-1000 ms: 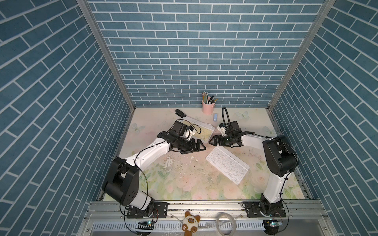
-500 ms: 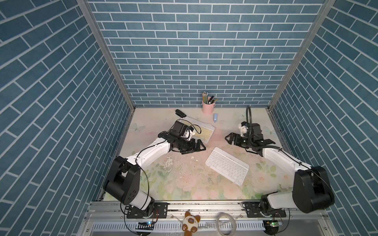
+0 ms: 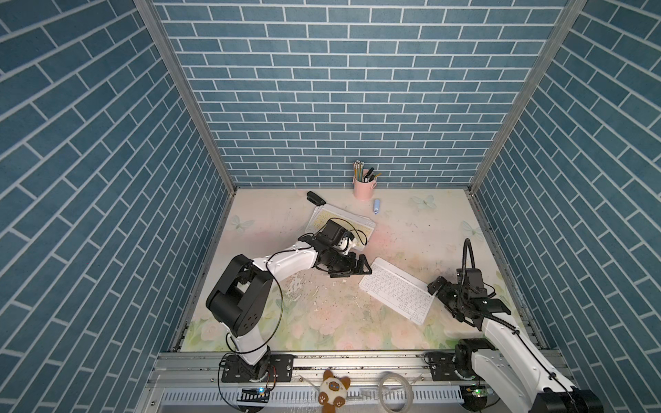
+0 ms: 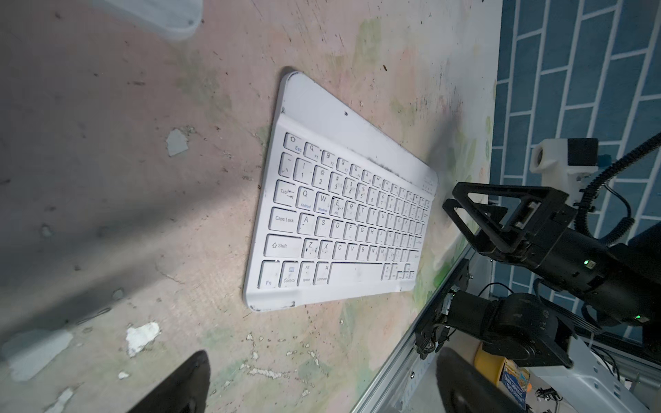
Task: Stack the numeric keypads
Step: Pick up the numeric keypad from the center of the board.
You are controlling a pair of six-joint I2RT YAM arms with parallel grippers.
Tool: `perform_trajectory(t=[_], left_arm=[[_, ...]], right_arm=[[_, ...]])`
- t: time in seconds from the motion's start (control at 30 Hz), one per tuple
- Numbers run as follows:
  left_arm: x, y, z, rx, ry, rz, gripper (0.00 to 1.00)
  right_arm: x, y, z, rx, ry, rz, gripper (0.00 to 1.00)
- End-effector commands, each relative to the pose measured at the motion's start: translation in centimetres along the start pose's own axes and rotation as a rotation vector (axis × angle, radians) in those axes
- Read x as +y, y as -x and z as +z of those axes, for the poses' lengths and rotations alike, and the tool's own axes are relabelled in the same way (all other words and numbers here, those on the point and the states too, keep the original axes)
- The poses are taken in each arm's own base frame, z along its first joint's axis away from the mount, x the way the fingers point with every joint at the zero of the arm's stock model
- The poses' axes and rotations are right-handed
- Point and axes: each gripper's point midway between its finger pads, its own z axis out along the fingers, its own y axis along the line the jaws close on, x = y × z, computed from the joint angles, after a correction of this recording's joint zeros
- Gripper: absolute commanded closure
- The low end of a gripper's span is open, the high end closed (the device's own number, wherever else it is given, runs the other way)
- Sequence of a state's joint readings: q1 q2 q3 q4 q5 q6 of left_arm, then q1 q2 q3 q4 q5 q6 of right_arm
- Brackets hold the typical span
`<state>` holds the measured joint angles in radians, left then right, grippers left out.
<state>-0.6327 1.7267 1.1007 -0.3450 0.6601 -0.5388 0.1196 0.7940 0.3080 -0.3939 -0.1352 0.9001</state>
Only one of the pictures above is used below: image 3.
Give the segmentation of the white keyboard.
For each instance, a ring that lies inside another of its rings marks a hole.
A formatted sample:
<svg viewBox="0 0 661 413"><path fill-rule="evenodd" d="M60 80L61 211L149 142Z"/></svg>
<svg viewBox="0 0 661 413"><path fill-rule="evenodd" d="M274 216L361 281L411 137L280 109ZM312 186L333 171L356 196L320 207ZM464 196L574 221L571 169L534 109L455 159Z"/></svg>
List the white keyboard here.
<svg viewBox="0 0 661 413"><path fill-rule="evenodd" d="M364 275L359 287L419 326L424 324L434 299L424 282L380 257L372 264L372 274Z"/></svg>

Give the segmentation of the yellow keyboard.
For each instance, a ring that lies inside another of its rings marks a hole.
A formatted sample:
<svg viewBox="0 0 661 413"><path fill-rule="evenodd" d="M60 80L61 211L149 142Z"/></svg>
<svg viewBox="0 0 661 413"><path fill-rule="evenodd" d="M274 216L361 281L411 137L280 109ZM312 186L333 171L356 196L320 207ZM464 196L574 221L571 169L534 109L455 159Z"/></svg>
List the yellow keyboard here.
<svg viewBox="0 0 661 413"><path fill-rule="evenodd" d="M356 237L356 251L363 251L366 245L363 241L368 241L376 229L376 223L368 217L357 215L336 206L325 204L317 206L308 221L305 232L317 232L328 221L342 225Z"/></svg>

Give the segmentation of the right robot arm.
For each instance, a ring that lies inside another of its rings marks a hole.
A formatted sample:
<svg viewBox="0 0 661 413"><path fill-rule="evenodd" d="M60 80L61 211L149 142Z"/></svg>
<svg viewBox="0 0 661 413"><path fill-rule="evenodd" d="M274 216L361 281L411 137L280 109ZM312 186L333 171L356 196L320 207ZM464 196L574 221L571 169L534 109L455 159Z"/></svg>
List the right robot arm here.
<svg viewBox="0 0 661 413"><path fill-rule="evenodd" d="M442 276L427 286L457 321L482 338L461 339L454 373L492 388L512 412L604 412L589 389L578 388L515 325L511 310L485 288L481 273L468 270L452 283Z"/></svg>

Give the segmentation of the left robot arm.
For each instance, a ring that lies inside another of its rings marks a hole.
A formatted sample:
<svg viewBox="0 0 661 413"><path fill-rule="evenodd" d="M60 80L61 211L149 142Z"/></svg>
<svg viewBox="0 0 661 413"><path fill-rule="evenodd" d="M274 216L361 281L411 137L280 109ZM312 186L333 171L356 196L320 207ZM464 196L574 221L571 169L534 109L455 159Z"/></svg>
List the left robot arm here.
<svg viewBox="0 0 661 413"><path fill-rule="evenodd" d="M244 381L257 381L270 371L271 350L258 323L273 285L284 297L282 281L303 270L316 268L332 278L370 275L372 268L365 255L341 251L335 246L302 237L285 250L269 256L249 258L237 255L213 287L206 308L213 318L224 325L230 356L228 369L236 369Z"/></svg>

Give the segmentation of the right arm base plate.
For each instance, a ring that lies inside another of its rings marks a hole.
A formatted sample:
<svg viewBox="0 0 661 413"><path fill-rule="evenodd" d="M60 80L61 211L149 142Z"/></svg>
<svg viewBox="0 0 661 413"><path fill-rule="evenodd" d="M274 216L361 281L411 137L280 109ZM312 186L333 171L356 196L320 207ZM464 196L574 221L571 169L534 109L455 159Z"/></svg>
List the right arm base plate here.
<svg viewBox="0 0 661 413"><path fill-rule="evenodd" d="M435 382L442 381L485 381L471 367L471 362L456 352L430 351L423 354L423 362L430 370Z"/></svg>

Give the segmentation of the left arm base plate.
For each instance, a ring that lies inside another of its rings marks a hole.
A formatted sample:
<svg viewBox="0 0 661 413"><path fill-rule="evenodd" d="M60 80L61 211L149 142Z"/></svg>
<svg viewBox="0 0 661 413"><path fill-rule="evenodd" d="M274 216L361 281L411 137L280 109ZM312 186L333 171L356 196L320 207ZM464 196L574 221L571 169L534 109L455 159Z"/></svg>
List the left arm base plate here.
<svg viewBox="0 0 661 413"><path fill-rule="evenodd" d="M294 370L293 354L267 352L256 365L250 365L237 354L227 354L220 364L220 380L223 383L290 382Z"/></svg>

